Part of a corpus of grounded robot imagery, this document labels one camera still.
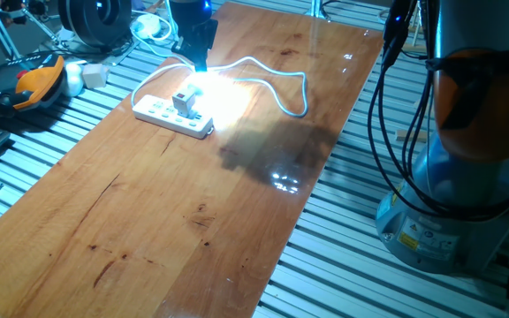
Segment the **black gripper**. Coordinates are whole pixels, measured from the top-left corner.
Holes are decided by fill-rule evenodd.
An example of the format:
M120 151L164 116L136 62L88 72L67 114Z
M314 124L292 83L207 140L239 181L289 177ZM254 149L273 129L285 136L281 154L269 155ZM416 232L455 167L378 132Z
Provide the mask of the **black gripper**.
M194 65L197 72L207 71L208 54L218 27L218 21L212 19L211 1L170 0L169 5L179 37L171 52Z

